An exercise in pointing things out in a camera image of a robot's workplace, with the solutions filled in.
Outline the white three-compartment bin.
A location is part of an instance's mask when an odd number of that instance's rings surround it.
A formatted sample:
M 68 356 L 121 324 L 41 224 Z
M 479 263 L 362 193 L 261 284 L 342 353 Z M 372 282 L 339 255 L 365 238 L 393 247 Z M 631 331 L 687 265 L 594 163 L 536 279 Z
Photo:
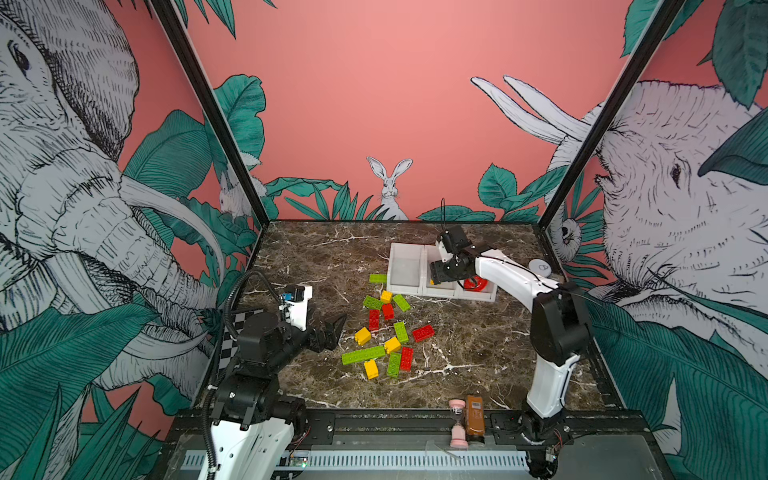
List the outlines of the white three-compartment bin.
M 481 290 L 464 287 L 451 269 L 443 266 L 436 245 L 392 243 L 387 270 L 387 290 L 393 294 L 494 302 L 497 286 L 487 283 Z

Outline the yellow lego brick left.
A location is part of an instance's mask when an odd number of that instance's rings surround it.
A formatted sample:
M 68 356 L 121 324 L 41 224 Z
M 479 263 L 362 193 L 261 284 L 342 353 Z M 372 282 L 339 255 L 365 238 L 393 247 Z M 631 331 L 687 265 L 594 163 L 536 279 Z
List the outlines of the yellow lego brick left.
M 367 328 L 361 328 L 354 335 L 354 340 L 359 346 L 364 346 L 372 339 L 372 334 Z

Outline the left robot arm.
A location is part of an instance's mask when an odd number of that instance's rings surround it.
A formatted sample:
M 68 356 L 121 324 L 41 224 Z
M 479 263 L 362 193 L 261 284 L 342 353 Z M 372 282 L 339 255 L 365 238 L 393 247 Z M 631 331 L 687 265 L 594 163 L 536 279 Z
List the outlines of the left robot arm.
M 305 349 L 334 350 L 347 320 L 340 314 L 304 331 L 270 312 L 246 320 L 235 356 L 204 399 L 201 479 L 273 476 L 284 451 L 311 429 L 305 400 L 281 393 L 279 373 Z

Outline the yellow lego brick centre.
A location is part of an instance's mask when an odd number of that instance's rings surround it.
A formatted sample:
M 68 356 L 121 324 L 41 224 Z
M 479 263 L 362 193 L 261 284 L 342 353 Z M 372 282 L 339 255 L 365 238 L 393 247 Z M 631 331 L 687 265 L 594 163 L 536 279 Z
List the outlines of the yellow lego brick centre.
M 401 351 L 402 344 L 397 337 L 392 337 L 384 343 L 384 349 L 387 355 Z

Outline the white perforated strip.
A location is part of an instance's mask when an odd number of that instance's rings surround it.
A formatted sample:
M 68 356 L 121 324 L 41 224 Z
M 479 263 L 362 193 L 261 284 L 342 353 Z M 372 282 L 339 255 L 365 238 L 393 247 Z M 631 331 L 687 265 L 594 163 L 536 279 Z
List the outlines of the white perforated strip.
M 528 472 L 522 451 L 297 451 L 285 454 L 275 473 L 330 471 L 504 471 Z

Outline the red arch lego piece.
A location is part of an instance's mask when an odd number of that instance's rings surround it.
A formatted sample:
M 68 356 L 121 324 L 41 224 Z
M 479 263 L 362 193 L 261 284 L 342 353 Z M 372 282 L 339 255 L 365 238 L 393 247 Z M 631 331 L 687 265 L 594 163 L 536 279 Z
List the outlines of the red arch lego piece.
M 478 276 L 468 278 L 463 281 L 462 288 L 469 292 L 481 292 L 488 285 L 488 281 Z

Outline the long red lego brick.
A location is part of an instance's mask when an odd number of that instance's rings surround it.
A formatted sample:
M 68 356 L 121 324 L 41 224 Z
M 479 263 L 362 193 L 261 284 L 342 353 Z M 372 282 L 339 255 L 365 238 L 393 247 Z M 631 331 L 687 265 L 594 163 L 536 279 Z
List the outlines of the long red lego brick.
M 381 328 L 381 311 L 370 310 L 368 312 L 368 330 L 372 333 L 378 332 Z

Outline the black front rail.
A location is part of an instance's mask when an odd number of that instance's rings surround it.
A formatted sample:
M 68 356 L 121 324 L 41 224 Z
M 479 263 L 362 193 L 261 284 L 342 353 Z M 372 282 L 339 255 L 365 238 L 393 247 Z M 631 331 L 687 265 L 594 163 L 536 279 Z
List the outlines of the black front rail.
M 518 410 L 487 410 L 484 413 L 485 439 L 503 445 L 513 443 L 522 427 Z M 351 435 L 425 435 L 445 438 L 455 424 L 447 409 L 308 409 L 309 432 L 302 447 L 340 445 Z M 632 410 L 569 411 L 558 428 L 565 439 L 592 432 L 648 432 L 643 415 Z

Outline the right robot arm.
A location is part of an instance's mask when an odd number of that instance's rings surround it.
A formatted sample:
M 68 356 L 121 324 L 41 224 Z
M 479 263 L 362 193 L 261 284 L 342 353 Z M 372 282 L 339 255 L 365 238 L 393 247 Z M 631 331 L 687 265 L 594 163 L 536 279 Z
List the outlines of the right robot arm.
M 521 415 L 521 433 L 533 445 L 554 434 L 565 409 L 574 367 L 592 339 L 591 319 L 579 287 L 544 278 L 501 251 L 474 245 L 446 247 L 430 264 L 434 283 L 485 279 L 517 299 L 531 312 L 529 338 L 536 353 L 532 385 Z

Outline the yellow lego brick front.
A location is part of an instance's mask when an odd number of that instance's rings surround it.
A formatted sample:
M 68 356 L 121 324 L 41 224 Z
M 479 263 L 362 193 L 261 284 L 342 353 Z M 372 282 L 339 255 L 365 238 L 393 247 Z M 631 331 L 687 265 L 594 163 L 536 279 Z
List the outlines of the yellow lego brick front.
M 375 359 L 365 361 L 363 363 L 363 366 L 364 366 L 366 378 L 368 380 L 373 380 L 379 377 L 380 372 Z

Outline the small red lego brick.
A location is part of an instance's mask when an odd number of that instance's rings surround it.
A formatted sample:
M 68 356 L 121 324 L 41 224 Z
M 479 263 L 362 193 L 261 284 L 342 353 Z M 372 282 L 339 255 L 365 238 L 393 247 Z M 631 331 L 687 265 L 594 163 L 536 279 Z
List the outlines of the small red lego brick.
M 395 317 L 394 307 L 391 303 L 385 303 L 381 307 L 381 312 L 386 321 L 392 321 Z

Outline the pink hourglass timer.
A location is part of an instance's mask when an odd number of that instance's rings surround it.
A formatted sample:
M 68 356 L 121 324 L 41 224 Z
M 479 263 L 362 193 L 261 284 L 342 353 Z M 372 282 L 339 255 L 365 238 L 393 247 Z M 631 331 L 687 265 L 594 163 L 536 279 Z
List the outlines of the pink hourglass timer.
M 452 399 L 448 403 L 449 409 L 454 417 L 455 424 L 451 429 L 450 447 L 453 449 L 467 450 L 469 443 L 467 441 L 465 423 L 466 402 L 460 399 Z

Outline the brown rectangular bottle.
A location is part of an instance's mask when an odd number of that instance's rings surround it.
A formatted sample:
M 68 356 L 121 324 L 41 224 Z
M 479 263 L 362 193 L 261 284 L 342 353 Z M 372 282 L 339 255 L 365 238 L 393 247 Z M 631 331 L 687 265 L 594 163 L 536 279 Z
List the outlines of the brown rectangular bottle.
M 469 442 L 485 442 L 484 404 L 480 396 L 466 398 L 465 429 Z

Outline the long green lego brick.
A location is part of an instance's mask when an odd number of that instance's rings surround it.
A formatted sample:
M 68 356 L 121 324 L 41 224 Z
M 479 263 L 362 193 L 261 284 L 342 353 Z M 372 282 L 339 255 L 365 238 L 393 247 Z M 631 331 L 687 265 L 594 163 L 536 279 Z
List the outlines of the long green lego brick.
M 386 354 L 387 351 L 384 346 L 376 346 L 362 350 L 351 351 L 342 355 L 342 364 L 351 365 L 355 363 L 376 360 L 378 358 L 384 357 Z

